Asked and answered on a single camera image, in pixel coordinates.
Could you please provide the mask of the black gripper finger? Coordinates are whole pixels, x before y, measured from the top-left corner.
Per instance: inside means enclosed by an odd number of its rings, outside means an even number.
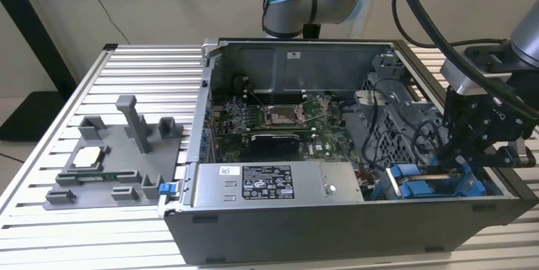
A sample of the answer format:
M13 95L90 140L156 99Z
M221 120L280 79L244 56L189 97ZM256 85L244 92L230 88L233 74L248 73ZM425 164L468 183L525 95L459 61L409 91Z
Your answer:
M535 156L523 139L508 141L505 146L497 147L495 153L483 158L483 166L487 167L528 168L535 165Z
M435 133L435 143L431 168L440 170L455 167L457 156L473 162L492 145L491 137L480 130L443 130Z

